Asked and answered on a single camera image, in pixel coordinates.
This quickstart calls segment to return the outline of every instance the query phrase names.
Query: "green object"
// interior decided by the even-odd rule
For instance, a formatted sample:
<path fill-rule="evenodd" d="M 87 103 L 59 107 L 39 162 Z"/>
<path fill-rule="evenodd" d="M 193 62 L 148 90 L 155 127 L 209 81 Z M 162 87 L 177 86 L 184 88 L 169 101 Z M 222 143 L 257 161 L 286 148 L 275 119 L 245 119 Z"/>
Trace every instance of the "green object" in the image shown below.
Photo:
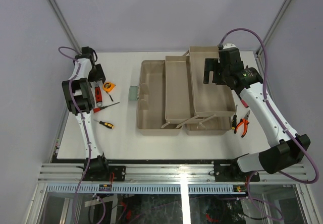
<path fill-rule="evenodd" d="M 139 99 L 139 86 L 130 86 L 128 99 L 129 101 L 137 101 Z"/>

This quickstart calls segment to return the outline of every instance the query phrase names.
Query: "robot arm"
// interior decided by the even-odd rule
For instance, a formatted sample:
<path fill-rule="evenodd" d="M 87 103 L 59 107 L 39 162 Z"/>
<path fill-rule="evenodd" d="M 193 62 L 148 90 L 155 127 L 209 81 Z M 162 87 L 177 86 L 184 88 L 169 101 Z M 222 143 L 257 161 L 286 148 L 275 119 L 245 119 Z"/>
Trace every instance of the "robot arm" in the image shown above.
<path fill-rule="evenodd" d="M 93 49 L 83 47 L 82 53 L 75 57 L 77 61 L 75 61 L 72 76 L 62 82 L 67 108 L 75 115 L 81 129 L 86 158 L 84 167 L 89 161 L 89 145 L 91 146 L 90 166 L 84 180 L 91 180 L 93 174 L 99 173 L 99 176 L 105 176 L 109 172 L 109 165 L 98 144 L 94 128 L 95 124 L 93 122 L 95 101 L 91 91 L 91 83 L 105 82 L 104 72 L 100 64 L 95 64 L 94 54 L 95 51 Z M 70 80 L 72 80 L 72 94 L 76 105 L 72 101 L 69 89 Z"/>
<path fill-rule="evenodd" d="M 235 164 L 240 172 L 265 170 L 274 174 L 302 160 L 303 152 L 285 133 L 286 129 L 282 129 L 265 101 L 270 102 L 289 132 L 295 136 L 305 150 L 310 145 L 310 139 L 307 135 L 297 134 L 268 94 L 267 99 L 264 99 L 262 77 L 255 68 L 244 68 L 240 52 L 235 46 L 220 49 L 219 59 L 205 59 L 204 83 L 208 83 L 210 71 L 213 71 L 213 83 L 228 85 L 250 106 L 263 128 L 270 146 L 266 151 L 237 158 Z"/>

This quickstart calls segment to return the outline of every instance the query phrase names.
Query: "white backdrop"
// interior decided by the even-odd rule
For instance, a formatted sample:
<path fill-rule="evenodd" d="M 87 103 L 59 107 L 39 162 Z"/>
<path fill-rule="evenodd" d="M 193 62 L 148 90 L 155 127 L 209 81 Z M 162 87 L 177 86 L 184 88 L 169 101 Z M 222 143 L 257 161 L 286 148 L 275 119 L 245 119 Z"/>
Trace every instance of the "white backdrop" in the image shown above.
<path fill-rule="evenodd" d="M 267 47 L 268 78 L 277 107 L 299 134 L 307 134 L 311 139 L 308 152 L 314 158 L 321 177 L 318 183 L 310 187 L 314 191 L 321 215 L 323 210 L 322 5 L 323 0 L 293 0 Z M 309 172 L 313 172 L 306 158 L 304 165 Z"/>
<path fill-rule="evenodd" d="M 21 224 L 48 161 L 73 63 L 46 0 L 0 0 L 0 223 Z"/>
<path fill-rule="evenodd" d="M 81 46 L 97 51 L 175 51 L 215 45 L 236 27 L 264 37 L 284 0 L 56 0 Z M 235 33 L 240 49 L 258 42 Z"/>

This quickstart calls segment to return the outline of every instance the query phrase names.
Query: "orange tape measure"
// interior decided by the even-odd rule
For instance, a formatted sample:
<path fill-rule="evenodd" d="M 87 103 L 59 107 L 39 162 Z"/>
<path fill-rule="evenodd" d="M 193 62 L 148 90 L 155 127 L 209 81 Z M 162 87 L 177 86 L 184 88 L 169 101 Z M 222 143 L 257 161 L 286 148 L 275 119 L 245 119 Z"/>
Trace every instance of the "orange tape measure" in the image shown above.
<path fill-rule="evenodd" d="M 113 88 L 115 87 L 116 85 L 111 83 L 111 82 L 105 82 L 103 84 L 103 90 L 107 93 L 111 92 L 111 90 L 113 90 Z"/>

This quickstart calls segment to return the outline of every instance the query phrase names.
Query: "toolbox compartment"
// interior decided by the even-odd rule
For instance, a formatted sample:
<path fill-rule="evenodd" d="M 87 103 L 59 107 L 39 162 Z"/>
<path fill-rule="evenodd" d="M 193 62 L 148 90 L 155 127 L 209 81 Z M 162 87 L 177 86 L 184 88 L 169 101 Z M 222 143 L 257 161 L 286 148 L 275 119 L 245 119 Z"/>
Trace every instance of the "toolbox compartment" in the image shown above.
<path fill-rule="evenodd" d="M 137 127 L 146 136 L 176 136 L 182 127 L 166 124 L 166 69 L 164 60 L 147 60 L 141 64 Z"/>
<path fill-rule="evenodd" d="M 198 123 L 194 117 L 191 73 L 188 56 L 166 56 L 166 122 Z"/>
<path fill-rule="evenodd" d="M 211 82 L 203 84 L 206 58 L 219 58 L 217 46 L 191 46 L 189 49 L 194 114 L 200 117 L 231 117 L 235 114 L 231 89 Z"/>
<path fill-rule="evenodd" d="M 186 124 L 186 133 L 189 136 L 205 136 L 205 135 L 223 135 L 231 130 L 231 117 L 214 117 L 206 122 L 203 126 L 200 124 Z"/>

